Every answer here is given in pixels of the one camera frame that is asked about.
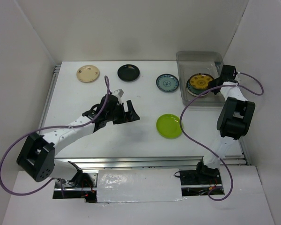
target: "plate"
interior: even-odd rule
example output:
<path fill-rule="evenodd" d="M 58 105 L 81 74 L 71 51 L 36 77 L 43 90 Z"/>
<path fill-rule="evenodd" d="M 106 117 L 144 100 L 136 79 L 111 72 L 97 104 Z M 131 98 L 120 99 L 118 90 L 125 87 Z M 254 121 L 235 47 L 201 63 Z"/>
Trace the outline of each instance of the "plate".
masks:
<path fill-rule="evenodd" d="M 123 65 L 118 69 L 118 76 L 122 81 L 132 82 L 140 76 L 140 70 L 135 65 Z"/>
<path fill-rule="evenodd" d="M 189 79 L 189 82 L 190 82 L 191 86 L 194 87 L 195 89 L 207 90 L 208 83 L 210 81 L 212 81 L 213 79 L 214 78 L 209 74 L 199 73 L 199 74 L 195 74 L 195 75 L 191 76 L 191 78 Z"/>
<path fill-rule="evenodd" d="M 156 79 L 156 85 L 160 90 L 171 93 L 179 87 L 179 80 L 171 74 L 162 74 Z"/>
<path fill-rule="evenodd" d="M 188 79 L 188 81 L 186 82 L 186 90 L 188 91 L 188 93 L 190 93 L 191 95 L 194 96 L 198 96 L 199 94 L 201 94 L 202 92 L 206 91 L 206 90 L 199 90 L 199 89 L 195 89 L 193 86 L 191 86 L 191 83 L 189 82 L 190 79 Z"/>
<path fill-rule="evenodd" d="M 95 79 L 98 78 L 98 76 L 100 75 L 100 71 L 97 67 L 93 66 L 93 65 L 86 65 L 83 67 L 80 67 L 77 70 L 77 78 L 78 80 L 80 80 L 81 82 L 91 82 L 94 81 Z"/>
<path fill-rule="evenodd" d="M 156 128 L 158 133 L 165 138 L 177 138 L 182 134 L 179 117 L 173 114 L 165 114 L 158 118 Z"/>

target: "white table surface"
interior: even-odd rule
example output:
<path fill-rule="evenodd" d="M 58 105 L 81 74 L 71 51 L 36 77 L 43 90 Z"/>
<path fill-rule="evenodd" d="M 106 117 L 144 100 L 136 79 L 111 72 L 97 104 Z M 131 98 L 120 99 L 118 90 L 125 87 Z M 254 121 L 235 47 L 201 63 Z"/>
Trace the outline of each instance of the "white table surface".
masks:
<path fill-rule="evenodd" d="M 124 82 L 117 76 L 117 70 L 124 64 L 134 64 L 140 69 L 135 82 Z M 95 65 L 100 70 L 99 78 L 92 83 L 82 83 L 76 78 L 77 70 L 84 65 Z M 57 157 L 60 158 L 124 158 L 124 157 L 184 157 L 203 156 L 207 150 L 188 140 L 184 135 L 174 140 L 161 137 L 156 130 L 158 117 L 166 113 L 180 116 L 182 104 L 180 90 L 174 93 L 160 91 L 156 78 L 164 73 L 178 77 L 174 61 L 133 62 L 63 62 L 57 78 L 54 93 L 45 118 L 45 126 L 65 125 L 93 105 L 100 102 L 106 93 L 104 76 L 110 80 L 111 90 L 122 89 L 123 101 L 132 100 L 140 116 L 136 122 L 113 125 L 86 136 L 67 146 Z M 187 110 L 183 125 L 188 134 L 211 147 L 219 141 L 216 122 L 220 111 Z M 227 156 L 241 156 L 239 143 L 235 143 Z"/>
<path fill-rule="evenodd" d="M 84 199 L 52 199 L 54 182 L 29 196 L 11 196 L 3 225 L 274 225 L 254 166 L 229 166 L 234 190 L 214 202 L 207 196 L 190 196 L 177 202 L 85 203 Z M 221 167 L 227 193 L 230 180 Z M 40 187 L 20 171 L 13 191 Z"/>

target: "white panel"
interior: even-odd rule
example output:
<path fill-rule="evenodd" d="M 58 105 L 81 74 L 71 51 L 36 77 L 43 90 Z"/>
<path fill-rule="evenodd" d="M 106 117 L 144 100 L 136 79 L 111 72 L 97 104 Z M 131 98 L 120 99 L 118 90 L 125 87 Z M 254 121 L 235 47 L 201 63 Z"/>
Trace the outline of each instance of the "white panel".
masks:
<path fill-rule="evenodd" d="M 183 199 L 178 169 L 99 170 L 99 203 L 174 202 Z"/>
<path fill-rule="evenodd" d="M 12 0 L 0 0 L 0 159 L 23 133 L 36 128 L 53 65 Z M 19 148 L 4 164 L 2 177 L 13 188 Z M 0 188 L 0 224 L 10 195 Z"/>
<path fill-rule="evenodd" d="M 178 202 L 84 203 L 83 199 L 52 199 L 54 183 L 33 196 L 12 196 L 3 225 L 113 224 L 113 225 L 274 225 L 254 166 L 230 167 L 235 192 L 223 202 L 193 196 Z M 254 185 L 243 182 L 248 177 Z M 14 191 L 33 190 L 36 183 L 19 172 Z"/>
<path fill-rule="evenodd" d="M 263 97 L 246 95 L 257 108 L 245 142 L 259 169 L 275 223 L 281 225 L 280 0 L 250 1 L 224 61 L 255 76 L 265 87 Z M 243 80 L 257 90 L 258 85 L 252 80 Z"/>
<path fill-rule="evenodd" d="M 133 63 L 140 69 L 135 82 L 124 82 L 117 76 L 117 70 L 126 63 Z M 84 65 L 95 65 L 100 76 L 92 83 L 82 83 L 76 77 L 77 70 Z M 106 127 L 92 135 L 77 140 L 65 147 L 57 156 L 61 158 L 111 158 L 111 157 L 175 157 L 203 156 L 206 149 L 187 139 L 184 135 L 166 139 L 156 130 L 157 119 L 166 113 L 180 116 L 184 105 L 180 90 L 164 93 L 156 86 L 156 78 L 165 73 L 178 77 L 174 61 L 138 62 L 63 62 L 56 82 L 45 126 L 63 125 L 98 104 L 106 94 L 104 76 L 110 80 L 111 90 L 122 89 L 123 101 L 132 100 L 140 116 L 139 121 Z M 183 118 L 185 131 L 196 140 L 211 147 L 219 142 L 216 123 L 220 110 L 187 110 Z M 228 156 L 241 156 L 238 142 L 231 146 Z"/>
<path fill-rule="evenodd" d="M 18 0 L 57 62 L 225 54 L 248 0 Z"/>

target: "purple cable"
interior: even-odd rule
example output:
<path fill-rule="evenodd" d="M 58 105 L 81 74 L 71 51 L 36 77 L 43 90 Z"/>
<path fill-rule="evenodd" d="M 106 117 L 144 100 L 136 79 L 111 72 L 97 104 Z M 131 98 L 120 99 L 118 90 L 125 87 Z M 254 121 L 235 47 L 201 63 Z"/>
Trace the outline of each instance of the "purple cable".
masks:
<path fill-rule="evenodd" d="M 90 120 L 89 122 L 85 123 L 85 124 L 81 124 L 81 125 L 77 125 L 77 126 L 72 126 L 71 128 L 81 128 L 81 127 L 84 127 L 90 123 L 92 123 L 93 121 L 95 121 L 99 115 L 101 114 L 101 112 L 103 111 L 103 109 L 105 108 L 106 106 L 106 103 L 107 103 L 107 99 L 108 99 L 108 95 L 110 93 L 110 89 L 109 89 L 109 79 L 107 76 L 104 77 L 104 80 L 105 80 L 105 84 L 106 84 L 106 87 L 107 87 L 107 93 L 106 93 L 106 98 L 105 98 L 105 101 L 102 105 L 102 108 L 100 109 L 100 111 L 98 112 L 98 114 L 92 119 Z M 0 161 L 0 185 L 1 187 L 3 188 L 3 190 L 5 190 L 7 193 L 11 194 L 11 195 L 16 195 L 16 196 L 26 196 L 26 195 L 31 195 L 31 194 L 34 194 L 38 191 L 40 191 L 41 189 L 43 189 L 44 187 L 46 187 L 52 180 L 54 180 L 55 178 L 51 178 L 50 180 L 47 181 L 47 183 L 45 183 L 43 186 L 41 186 L 40 188 L 34 190 L 34 191 L 31 191 L 31 192 L 27 192 L 27 193 L 16 193 L 16 192 L 13 192 L 11 190 L 9 190 L 4 184 L 3 184 L 3 181 L 2 181 L 2 177 L 1 177 L 1 170 L 2 170 L 2 165 L 3 165 L 3 162 L 7 156 L 7 154 L 11 151 L 11 149 L 22 139 L 24 139 L 25 137 L 29 136 L 30 134 L 34 133 L 34 132 L 38 132 L 38 131 L 41 131 L 41 130 L 48 130 L 48 129 L 57 129 L 57 128 L 70 128 L 68 125 L 60 125 L 60 126 L 50 126 L 50 127 L 43 127 L 43 128 L 39 128 L 39 129 L 36 129 L 36 130 L 33 130 L 25 135 L 23 135 L 22 137 L 20 137 L 19 139 L 17 139 L 14 143 L 11 144 L 11 146 L 6 150 L 6 152 L 3 154 L 3 157 Z"/>
<path fill-rule="evenodd" d="M 232 193 L 233 185 L 234 185 L 234 183 L 233 183 L 233 178 L 232 178 L 232 174 L 231 174 L 231 172 L 230 172 L 230 170 L 229 170 L 227 164 L 224 162 L 224 160 L 222 160 L 214 151 L 212 151 L 209 147 L 203 145 L 202 143 L 196 141 L 195 139 L 191 138 L 191 137 L 184 131 L 184 129 L 183 129 L 183 127 L 182 127 L 182 117 L 183 117 L 183 115 L 184 115 L 186 109 L 187 109 L 195 100 L 197 100 L 198 98 L 200 98 L 202 95 L 205 95 L 205 94 L 207 94 L 208 92 L 210 92 L 210 91 L 212 91 L 212 90 L 215 90 L 215 89 L 218 89 L 218 88 L 222 88 L 222 87 L 236 87 L 236 86 L 238 86 L 238 87 L 244 88 L 245 90 L 249 91 L 250 93 L 252 93 L 252 94 L 254 94 L 254 95 L 258 95 L 258 96 L 263 95 L 263 93 L 264 93 L 263 86 L 262 86 L 262 84 L 261 84 L 255 77 L 253 77 L 253 76 L 251 76 L 251 75 L 249 75 L 249 74 L 245 74 L 245 73 L 240 73 L 240 74 L 246 75 L 246 76 L 248 76 L 248 77 L 254 79 L 254 80 L 260 85 L 261 94 L 258 94 L 258 93 L 256 93 L 256 92 L 254 92 L 254 91 L 248 89 L 247 87 L 240 85 L 240 84 L 237 84 L 237 85 L 220 85 L 220 86 L 217 86 L 217 87 L 213 87 L 213 88 L 210 88 L 210 89 L 208 89 L 208 90 L 206 90 L 206 91 L 200 93 L 200 94 L 199 94 L 198 96 L 196 96 L 193 100 L 191 100 L 191 101 L 187 104 L 187 106 L 183 109 L 183 111 L 182 111 L 182 113 L 181 113 L 181 116 L 180 116 L 180 121 L 179 121 L 180 128 L 181 128 L 181 130 L 182 130 L 182 133 L 183 133 L 188 139 L 190 139 L 191 141 L 195 142 L 196 144 L 200 145 L 201 147 L 207 149 L 207 150 L 210 151 L 212 154 L 214 154 L 217 158 L 219 158 L 219 160 L 223 163 L 223 165 L 224 165 L 225 168 L 227 169 L 227 172 L 228 172 L 229 177 L 230 177 L 230 180 L 231 180 L 231 187 L 230 187 L 229 192 L 228 192 L 223 198 L 220 198 L 220 199 L 216 199 L 216 198 L 211 197 L 210 193 L 211 193 L 213 190 L 220 189 L 221 187 L 215 187 L 214 189 L 211 189 L 211 190 L 209 190 L 209 192 L 208 192 L 208 197 L 211 198 L 212 200 L 218 201 L 218 202 L 219 202 L 219 201 L 225 200 L 225 199 L 228 198 L 229 195 Z"/>

